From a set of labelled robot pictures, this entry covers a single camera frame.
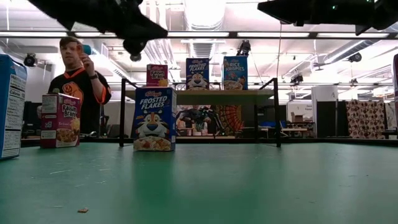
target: raisin bran box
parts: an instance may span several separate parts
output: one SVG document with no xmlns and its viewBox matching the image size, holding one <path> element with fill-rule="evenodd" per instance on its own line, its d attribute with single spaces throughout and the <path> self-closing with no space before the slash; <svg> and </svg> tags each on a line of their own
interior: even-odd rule
<svg viewBox="0 0 398 224">
<path fill-rule="evenodd" d="M 248 57 L 224 57 L 224 90 L 248 89 Z"/>
<path fill-rule="evenodd" d="M 209 89 L 209 59 L 187 58 L 187 90 Z"/>
<path fill-rule="evenodd" d="M 25 66 L 0 54 L 0 159 L 19 156 L 26 79 Z"/>
<path fill-rule="evenodd" d="M 168 73 L 169 69 L 167 65 L 147 65 L 147 86 L 168 87 Z"/>
<path fill-rule="evenodd" d="M 42 148 L 72 147 L 80 143 L 80 99 L 61 93 L 42 97 Z"/>
<path fill-rule="evenodd" d="M 134 150 L 174 151 L 177 94 L 170 87 L 136 89 Z"/>
</svg>

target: ceiling light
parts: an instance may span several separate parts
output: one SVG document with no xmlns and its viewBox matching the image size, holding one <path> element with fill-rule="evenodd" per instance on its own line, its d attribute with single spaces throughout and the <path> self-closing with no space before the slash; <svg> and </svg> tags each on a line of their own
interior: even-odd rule
<svg viewBox="0 0 398 224">
<path fill-rule="evenodd" d="M 75 35 L 77 37 L 116 37 L 116 34 L 110 32 L 106 32 L 104 34 L 100 32 L 76 32 Z"/>
<path fill-rule="evenodd" d="M 169 32 L 167 37 L 227 37 L 229 32 Z"/>
<path fill-rule="evenodd" d="M 238 37 L 308 37 L 308 32 L 238 32 Z"/>
<path fill-rule="evenodd" d="M 319 38 L 385 38 L 390 34 L 384 34 L 384 33 L 363 33 L 359 36 L 355 35 L 355 33 L 319 33 L 317 37 Z"/>
<path fill-rule="evenodd" d="M 47 38 L 47 37 L 54 37 L 54 38 L 61 38 L 66 37 L 66 32 L 0 32 L 0 37 L 37 37 L 37 38 Z"/>
<path fill-rule="evenodd" d="M 185 39 L 181 44 L 225 44 L 225 40 Z"/>
</svg>

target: frosted flakes box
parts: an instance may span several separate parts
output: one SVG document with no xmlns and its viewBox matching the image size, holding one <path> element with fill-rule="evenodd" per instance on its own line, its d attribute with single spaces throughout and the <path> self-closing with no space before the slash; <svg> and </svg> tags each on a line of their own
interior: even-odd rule
<svg viewBox="0 0 398 224">
<path fill-rule="evenodd" d="M 173 151 L 177 94 L 170 87 L 136 89 L 133 121 L 134 149 L 137 151 Z"/>
<path fill-rule="evenodd" d="M 169 85 L 168 73 L 167 65 L 147 65 L 147 86 L 167 87 Z"/>
<path fill-rule="evenodd" d="M 0 54 L 0 159 L 19 156 L 26 79 L 25 66 Z"/>
<path fill-rule="evenodd" d="M 248 57 L 224 57 L 224 90 L 248 89 Z"/>
<path fill-rule="evenodd" d="M 209 59 L 187 58 L 187 90 L 209 89 Z"/>
<path fill-rule="evenodd" d="M 80 143 L 80 99 L 61 93 L 42 97 L 42 148 L 72 147 Z"/>
</svg>

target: ceiling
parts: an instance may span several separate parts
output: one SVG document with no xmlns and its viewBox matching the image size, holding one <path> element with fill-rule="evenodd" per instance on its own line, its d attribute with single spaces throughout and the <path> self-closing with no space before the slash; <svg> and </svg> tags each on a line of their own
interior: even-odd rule
<svg viewBox="0 0 398 224">
<path fill-rule="evenodd" d="M 164 0 L 161 1 L 165 7 L 165 23 L 169 30 L 183 31 L 187 30 L 185 25 L 184 2 L 194 0 Z M 248 0 L 224 0 L 223 23 L 220 30 L 225 31 L 294 31 L 294 32 L 354 32 L 354 26 L 341 25 L 316 25 L 304 27 L 294 27 L 291 25 L 281 26 L 279 21 L 258 11 L 257 2 Z M 147 4 L 147 15 L 152 13 L 151 7 L 158 7 L 158 11 L 163 10 L 157 6 L 155 0 L 144 1 Z M 209 14 L 221 13 L 212 12 L 210 5 L 213 1 L 204 0 L 203 5 L 197 9 L 197 14 L 202 14 L 204 19 Z M 82 24 L 76 24 L 75 31 L 96 31 L 92 27 Z M 0 0 L 0 30 L 65 30 L 57 21 L 49 18 L 26 0 Z M 241 39 L 219 39 L 222 43 L 215 45 L 215 52 L 211 64 L 210 81 L 221 81 L 220 62 L 225 55 L 235 55 L 236 49 L 241 43 Z M 4 39 L 0 45 L 6 45 Z M 58 39 L 9 39 L 8 47 L 16 46 L 47 46 L 57 47 Z M 142 54 L 140 62 L 132 62 L 129 54 L 123 50 L 122 41 L 118 39 L 100 40 L 109 48 L 109 57 L 113 59 L 120 67 L 127 71 L 136 81 L 145 81 L 145 69 L 151 60 L 145 53 Z M 394 54 L 398 53 L 395 49 L 398 46 L 398 40 L 383 40 L 364 50 L 360 51 L 363 56 L 361 62 L 350 63 L 339 61 L 331 65 L 323 66 L 321 71 L 311 69 L 310 60 L 312 55 L 327 55 L 340 47 L 346 45 L 350 40 L 250 40 L 251 52 L 248 58 L 249 65 L 249 83 L 266 82 L 270 78 L 284 76 L 284 80 L 290 81 L 290 76 L 294 74 L 294 69 L 301 63 L 306 64 L 300 67 L 296 72 L 302 73 L 304 82 L 349 82 L 352 78 L 358 78 L 360 83 L 387 82 L 392 83 L 389 69 L 378 70 L 388 66 L 392 62 Z M 180 39 L 170 39 L 172 54 L 175 64 L 181 68 L 178 81 L 185 79 L 185 59 L 191 57 L 189 44 L 183 44 Z M 59 54 L 37 54 L 38 58 L 48 60 L 51 63 L 61 63 Z M 118 77 L 107 76 L 110 82 L 119 82 Z M 289 86 L 282 87 L 286 93 L 291 91 Z"/>
</svg>

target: green table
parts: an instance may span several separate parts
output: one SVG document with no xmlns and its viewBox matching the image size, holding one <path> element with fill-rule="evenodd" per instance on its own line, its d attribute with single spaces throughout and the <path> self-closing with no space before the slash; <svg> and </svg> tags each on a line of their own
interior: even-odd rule
<svg viewBox="0 0 398 224">
<path fill-rule="evenodd" d="M 397 172 L 391 147 L 23 148 L 0 162 L 0 223 L 398 223 Z"/>
</svg>

